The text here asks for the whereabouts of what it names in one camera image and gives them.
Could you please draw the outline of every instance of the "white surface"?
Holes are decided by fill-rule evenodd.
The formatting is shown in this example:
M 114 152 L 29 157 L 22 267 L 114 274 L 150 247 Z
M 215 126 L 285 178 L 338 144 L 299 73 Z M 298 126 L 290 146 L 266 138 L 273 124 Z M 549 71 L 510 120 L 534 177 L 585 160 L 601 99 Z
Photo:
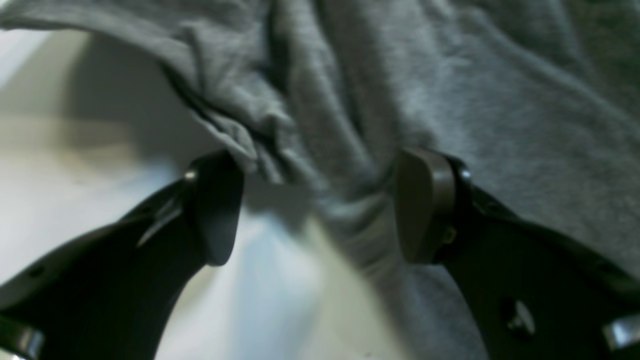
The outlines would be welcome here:
M 147 56 L 51 35 L 0 88 L 0 280 L 213 148 Z M 232 258 L 188 284 L 157 359 L 406 358 L 304 198 L 248 177 Z
M 48 31 L 0 29 L 0 87 L 2 87 L 49 36 Z

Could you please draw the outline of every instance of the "wrinkled fabric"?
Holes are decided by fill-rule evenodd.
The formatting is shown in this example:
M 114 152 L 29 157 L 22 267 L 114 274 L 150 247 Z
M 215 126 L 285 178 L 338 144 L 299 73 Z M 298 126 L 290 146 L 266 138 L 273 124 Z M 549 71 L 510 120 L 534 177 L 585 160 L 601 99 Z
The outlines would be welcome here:
M 640 277 L 638 0 L 11 0 L 0 26 L 157 57 L 247 172 L 312 189 L 416 358 L 486 354 L 447 274 L 398 256 L 403 146 Z

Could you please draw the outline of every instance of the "screw hole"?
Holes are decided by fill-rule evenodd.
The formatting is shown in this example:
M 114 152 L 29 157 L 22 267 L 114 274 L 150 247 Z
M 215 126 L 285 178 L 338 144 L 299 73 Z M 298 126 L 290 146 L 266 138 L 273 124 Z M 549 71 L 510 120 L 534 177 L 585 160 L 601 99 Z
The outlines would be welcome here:
M 529 341 L 536 333 L 536 322 L 529 308 L 520 300 L 505 298 L 500 302 L 500 317 L 516 338 Z
M 37 278 L 40 277 L 42 274 L 44 274 L 44 266 L 38 266 L 37 268 L 33 269 L 32 271 L 29 272 L 29 277 L 31 278 Z

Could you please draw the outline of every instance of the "gray t-shirt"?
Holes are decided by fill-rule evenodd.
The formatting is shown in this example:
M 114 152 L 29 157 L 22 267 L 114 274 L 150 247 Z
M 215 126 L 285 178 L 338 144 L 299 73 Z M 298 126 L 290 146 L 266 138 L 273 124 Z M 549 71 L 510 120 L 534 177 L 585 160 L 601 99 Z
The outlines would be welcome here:
M 311 188 L 420 359 L 486 355 L 447 274 L 398 256 L 402 146 L 640 277 L 638 0 L 11 0 L 0 26 L 156 56 L 246 171 Z

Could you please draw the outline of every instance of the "black plastic arm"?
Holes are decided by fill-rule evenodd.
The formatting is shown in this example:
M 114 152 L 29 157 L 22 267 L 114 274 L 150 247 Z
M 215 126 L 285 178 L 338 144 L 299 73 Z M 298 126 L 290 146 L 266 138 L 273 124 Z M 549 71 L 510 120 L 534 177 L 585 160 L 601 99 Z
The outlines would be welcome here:
M 579 242 L 518 218 L 452 157 L 396 163 L 404 257 L 446 267 L 492 360 L 640 359 L 640 284 Z
M 151 360 L 186 283 L 233 249 L 243 175 L 226 152 L 121 221 L 70 241 L 0 288 L 0 348 L 27 360 Z

